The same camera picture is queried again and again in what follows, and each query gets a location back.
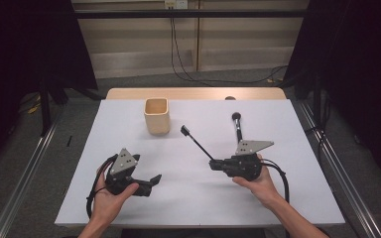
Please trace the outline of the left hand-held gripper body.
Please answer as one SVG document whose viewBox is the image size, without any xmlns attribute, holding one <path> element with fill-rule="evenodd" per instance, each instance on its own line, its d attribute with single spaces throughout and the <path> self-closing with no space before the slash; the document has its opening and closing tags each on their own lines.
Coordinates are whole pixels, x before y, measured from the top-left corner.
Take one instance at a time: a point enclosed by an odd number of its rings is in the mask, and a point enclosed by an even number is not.
<svg viewBox="0 0 381 238">
<path fill-rule="evenodd" d="M 106 175 L 106 188 L 112 194 L 117 195 L 123 192 L 128 185 L 137 183 L 139 187 L 134 195 L 149 196 L 153 187 L 150 182 L 132 178 L 132 174 L 138 165 L 132 156 L 125 148 L 114 156 L 114 162 Z"/>
</svg>

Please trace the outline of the beige square cup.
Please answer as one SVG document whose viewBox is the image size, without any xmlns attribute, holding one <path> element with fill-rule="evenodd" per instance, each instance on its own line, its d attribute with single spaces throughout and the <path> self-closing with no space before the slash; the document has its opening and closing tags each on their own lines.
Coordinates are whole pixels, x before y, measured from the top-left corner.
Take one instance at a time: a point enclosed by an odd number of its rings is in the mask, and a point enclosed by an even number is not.
<svg viewBox="0 0 381 238">
<path fill-rule="evenodd" d="M 170 132 L 170 111 L 167 98 L 148 98 L 145 101 L 144 116 L 150 134 L 165 135 Z"/>
</svg>

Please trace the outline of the person's right hand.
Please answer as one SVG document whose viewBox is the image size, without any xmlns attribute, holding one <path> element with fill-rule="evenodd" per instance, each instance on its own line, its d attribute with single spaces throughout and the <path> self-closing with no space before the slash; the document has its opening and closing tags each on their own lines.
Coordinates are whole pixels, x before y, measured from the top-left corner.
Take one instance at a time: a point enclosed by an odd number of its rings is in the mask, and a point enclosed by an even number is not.
<svg viewBox="0 0 381 238">
<path fill-rule="evenodd" d="M 276 190 L 269 170 L 265 166 L 262 167 L 260 176 L 252 181 L 241 177 L 234 177 L 232 181 L 248 188 L 254 196 L 270 210 L 274 210 L 285 201 Z"/>
</svg>

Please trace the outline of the black metal stand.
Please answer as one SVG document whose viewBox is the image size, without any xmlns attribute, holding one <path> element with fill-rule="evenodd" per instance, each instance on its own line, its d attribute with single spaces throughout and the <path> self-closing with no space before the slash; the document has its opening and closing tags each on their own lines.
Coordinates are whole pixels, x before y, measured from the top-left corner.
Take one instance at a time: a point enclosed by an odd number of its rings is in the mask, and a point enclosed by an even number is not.
<svg viewBox="0 0 381 238">
<path fill-rule="evenodd" d="M 42 136 L 45 136 L 51 128 L 52 119 L 49 105 L 49 92 L 44 79 L 40 81 L 40 98 L 42 107 Z"/>
</svg>

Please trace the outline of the metal floor rail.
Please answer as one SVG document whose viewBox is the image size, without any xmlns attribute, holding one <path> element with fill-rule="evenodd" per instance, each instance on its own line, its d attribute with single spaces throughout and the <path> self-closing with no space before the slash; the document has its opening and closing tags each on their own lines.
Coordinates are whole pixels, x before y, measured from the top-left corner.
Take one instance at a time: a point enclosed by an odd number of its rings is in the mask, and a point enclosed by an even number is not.
<svg viewBox="0 0 381 238">
<path fill-rule="evenodd" d="M 39 167 L 39 164 L 45 155 L 57 126 L 64 114 L 65 106 L 58 106 L 54 121 L 50 124 L 46 133 L 40 137 L 35 151 L 29 159 L 20 179 L 0 213 L 0 238 L 6 238 L 9 229 L 20 209 L 20 206 L 26 196 L 26 192 L 32 182 L 32 179 Z"/>
<path fill-rule="evenodd" d="M 324 154 L 324 157 L 338 180 L 343 193 L 361 224 L 362 230 L 368 238 L 381 238 L 381 231 L 378 224 L 351 181 L 325 132 L 321 130 L 315 122 L 314 112 L 306 101 L 300 102 L 300 108 L 317 139 L 319 147 L 318 155 L 320 156 L 321 154 Z"/>
</svg>

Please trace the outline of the black makeup brush silver ferrule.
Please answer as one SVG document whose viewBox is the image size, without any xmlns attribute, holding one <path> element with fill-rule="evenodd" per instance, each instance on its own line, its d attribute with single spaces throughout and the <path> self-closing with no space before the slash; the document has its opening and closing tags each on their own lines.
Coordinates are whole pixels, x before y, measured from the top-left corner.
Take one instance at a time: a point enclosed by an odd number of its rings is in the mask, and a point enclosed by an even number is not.
<svg viewBox="0 0 381 238">
<path fill-rule="evenodd" d="M 234 112 L 232 114 L 232 120 L 234 122 L 235 130 L 236 130 L 237 142 L 240 142 L 242 140 L 242 130 L 240 125 L 240 119 L 241 119 L 241 114 L 239 112 Z"/>
</svg>

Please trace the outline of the thin black brush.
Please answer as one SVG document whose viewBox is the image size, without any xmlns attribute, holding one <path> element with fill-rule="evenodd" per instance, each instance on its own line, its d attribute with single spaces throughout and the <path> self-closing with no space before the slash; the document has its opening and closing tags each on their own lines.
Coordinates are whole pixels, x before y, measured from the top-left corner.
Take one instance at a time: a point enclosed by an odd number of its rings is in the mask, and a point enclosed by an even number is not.
<svg viewBox="0 0 381 238">
<path fill-rule="evenodd" d="M 185 137 L 190 137 L 190 139 L 209 157 L 209 159 L 213 161 L 212 155 L 192 136 L 190 130 L 185 125 L 181 127 L 181 133 Z"/>
</svg>

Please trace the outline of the black horizontal bar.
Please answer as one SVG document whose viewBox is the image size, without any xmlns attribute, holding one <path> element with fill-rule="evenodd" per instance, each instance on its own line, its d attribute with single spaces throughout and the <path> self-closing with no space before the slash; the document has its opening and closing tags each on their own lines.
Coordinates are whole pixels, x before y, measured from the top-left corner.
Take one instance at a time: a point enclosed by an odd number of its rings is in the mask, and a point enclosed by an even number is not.
<svg viewBox="0 0 381 238">
<path fill-rule="evenodd" d="M 132 18 L 303 18 L 307 10 L 75 10 L 78 19 Z"/>
</svg>

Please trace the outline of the white table sheet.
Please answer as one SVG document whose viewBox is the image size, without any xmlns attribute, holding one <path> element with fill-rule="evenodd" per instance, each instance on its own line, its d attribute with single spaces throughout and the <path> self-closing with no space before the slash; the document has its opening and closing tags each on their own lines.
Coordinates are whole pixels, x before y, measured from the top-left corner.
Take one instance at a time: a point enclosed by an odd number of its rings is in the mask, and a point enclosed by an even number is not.
<svg viewBox="0 0 381 238">
<path fill-rule="evenodd" d="M 172 100 L 171 130 L 151 135 L 141 100 L 101 102 L 69 189 L 56 218 L 59 226 L 87 222 L 85 199 L 97 168 L 127 149 L 140 155 L 133 176 L 148 180 L 161 175 L 148 197 L 129 198 L 115 222 L 134 228 L 265 227 L 278 224 L 245 187 L 223 172 L 214 172 L 209 157 L 181 133 L 192 136 L 216 159 L 231 157 L 237 148 L 232 114 L 241 114 L 246 140 L 273 141 L 262 150 L 277 164 L 271 177 L 280 194 L 308 221 L 341 224 L 335 202 L 299 118 L 288 100 Z"/>
</svg>

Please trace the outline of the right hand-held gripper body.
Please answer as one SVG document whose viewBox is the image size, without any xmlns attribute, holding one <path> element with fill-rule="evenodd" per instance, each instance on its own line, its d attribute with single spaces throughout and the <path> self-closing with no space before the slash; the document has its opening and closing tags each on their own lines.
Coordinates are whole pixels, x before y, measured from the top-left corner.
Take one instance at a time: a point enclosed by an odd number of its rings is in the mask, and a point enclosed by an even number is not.
<svg viewBox="0 0 381 238">
<path fill-rule="evenodd" d="M 257 153 L 274 145 L 273 141 L 241 140 L 230 159 L 223 161 L 223 171 L 231 178 L 254 180 L 261 173 L 261 162 Z"/>
</svg>

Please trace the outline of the white wall socket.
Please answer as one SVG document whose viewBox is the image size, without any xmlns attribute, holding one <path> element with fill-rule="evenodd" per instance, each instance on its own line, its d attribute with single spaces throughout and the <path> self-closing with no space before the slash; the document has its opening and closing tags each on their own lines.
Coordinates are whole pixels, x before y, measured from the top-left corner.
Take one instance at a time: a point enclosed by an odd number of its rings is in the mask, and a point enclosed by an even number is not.
<svg viewBox="0 0 381 238">
<path fill-rule="evenodd" d="M 168 10 L 185 10 L 188 7 L 188 0 L 165 0 L 165 8 Z"/>
</svg>

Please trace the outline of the person's left hand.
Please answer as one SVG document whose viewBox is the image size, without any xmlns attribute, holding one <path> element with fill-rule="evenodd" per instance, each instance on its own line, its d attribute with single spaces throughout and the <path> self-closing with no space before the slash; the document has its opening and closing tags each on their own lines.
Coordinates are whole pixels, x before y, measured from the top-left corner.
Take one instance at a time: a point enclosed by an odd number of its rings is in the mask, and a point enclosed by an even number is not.
<svg viewBox="0 0 381 238">
<path fill-rule="evenodd" d="M 125 201 L 138 189 L 137 183 L 132 183 L 126 189 L 115 195 L 105 188 L 104 174 L 99 176 L 96 185 L 90 223 L 108 226 L 119 214 Z"/>
</svg>

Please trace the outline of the black curtain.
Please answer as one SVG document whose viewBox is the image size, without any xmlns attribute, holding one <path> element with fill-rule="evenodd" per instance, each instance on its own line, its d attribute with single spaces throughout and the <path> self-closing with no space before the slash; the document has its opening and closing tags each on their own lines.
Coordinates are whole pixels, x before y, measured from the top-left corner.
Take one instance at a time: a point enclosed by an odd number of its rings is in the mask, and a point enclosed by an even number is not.
<svg viewBox="0 0 381 238">
<path fill-rule="evenodd" d="M 381 0 L 310 0 L 284 83 L 317 81 L 381 169 Z"/>
<path fill-rule="evenodd" d="M 71 0 L 0 0 L 0 147 L 42 80 L 54 90 L 97 87 Z"/>
</svg>

